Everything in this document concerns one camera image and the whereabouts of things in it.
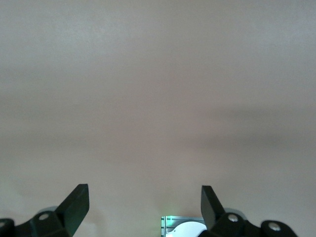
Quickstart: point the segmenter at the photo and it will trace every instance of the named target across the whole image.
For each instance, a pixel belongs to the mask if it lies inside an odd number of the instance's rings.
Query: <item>screw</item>
[[[41,216],[39,216],[39,220],[42,221],[42,220],[47,219],[48,217],[49,217],[49,214],[44,213],[44,214],[42,214]]]
[[[238,217],[237,217],[236,215],[234,215],[234,214],[230,214],[230,215],[228,216],[228,219],[229,219],[230,221],[232,221],[232,222],[237,222],[237,221],[238,221]]]
[[[281,230],[281,227],[277,223],[274,223],[274,222],[270,222],[269,223],[269,227],[270,227],[270,229],[272,229],[274,231],[280,231]]]

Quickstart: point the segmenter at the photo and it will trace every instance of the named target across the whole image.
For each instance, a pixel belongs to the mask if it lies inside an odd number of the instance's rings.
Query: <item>black plastic part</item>
[[[14,232],[14,221],[12,219],[0,219],[0,237],[11,236]]]
[[[202,186],[201,212],[207,231],[203,231],[199,237],[297,237],[282,222],[264,221],[259,228],[238,214],[226,213],[211,186]],[[270,223],[277,224],[279,230],[271,228]]]
[[[0,237],[72,237],[89,210],[87,184],[79,184],[55,211],[44,211],[24,224],[0,219]]]
[[[275,231],[269,227],[270,223],[275,223],[280,227],[279,231]],[[280,221],[264,221],[261,223],[261,230],[269,237],[296,237],[294,231],[286,224]]]
[[[201,213],[208,230],[225,214],[225,210],[211,186],[202,186]]]

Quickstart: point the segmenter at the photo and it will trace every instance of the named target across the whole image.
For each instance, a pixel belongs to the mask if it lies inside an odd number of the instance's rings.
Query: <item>white wall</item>
[[[201,185],[316,236],[316,1],[0,2],[0,216],[88,183],[75,236],[159,236]]]

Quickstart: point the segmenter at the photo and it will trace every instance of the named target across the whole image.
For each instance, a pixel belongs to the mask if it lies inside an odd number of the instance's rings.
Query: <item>metal screw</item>
[[[48,217],[49,217],[49,214],[44,213],[44,214],[42,214],[41,216],[39,216],[39,220],[42,221],[42,220],[47,219]]]
[[[229,219],[230,221],[232,221],[232,222],[237,222],[237,221],[238,221],[238,217],[237,217],[236,215],[234,215],[234,214],[230,214],[230,215],[228,216],[228,219]]]
[[[281,227],[277,223],[274,223],[274,222],[270,222],[269,223],[269,227],[270,227],[270,229],[272,229],[274,231],[280,231],[281,230]]]

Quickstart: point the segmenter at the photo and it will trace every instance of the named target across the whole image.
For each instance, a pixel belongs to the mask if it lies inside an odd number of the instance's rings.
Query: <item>gray surface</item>
[[[80,236],[159,236],[201,185],[316,236],[316,2],[1,1],[0,215],[79,183]]]

